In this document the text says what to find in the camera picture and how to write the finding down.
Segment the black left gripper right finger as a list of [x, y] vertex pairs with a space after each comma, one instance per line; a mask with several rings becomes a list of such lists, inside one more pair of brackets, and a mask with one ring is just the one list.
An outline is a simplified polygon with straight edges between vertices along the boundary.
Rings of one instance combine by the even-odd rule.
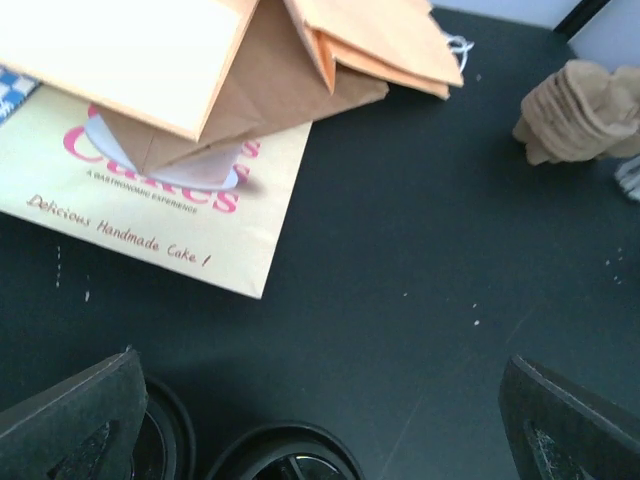
[[619, 405], [521, 356], [498, 402], [521, 479], [639, 477], [639, 418]]

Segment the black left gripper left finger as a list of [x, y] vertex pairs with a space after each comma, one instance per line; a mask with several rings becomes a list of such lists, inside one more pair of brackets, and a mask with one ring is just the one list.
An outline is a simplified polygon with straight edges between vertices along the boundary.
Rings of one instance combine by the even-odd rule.
[[123, 479], [146, 412], [128, 349], [1, 412], [3, 479]]

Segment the orange kraft paper bag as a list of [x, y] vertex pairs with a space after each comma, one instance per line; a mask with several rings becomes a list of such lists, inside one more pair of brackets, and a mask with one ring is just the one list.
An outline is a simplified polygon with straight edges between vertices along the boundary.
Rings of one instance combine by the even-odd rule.
[[337, 66], [449, 98], [464, 80], [428, 1], [289, 0], [292, 22], [328, 90]]

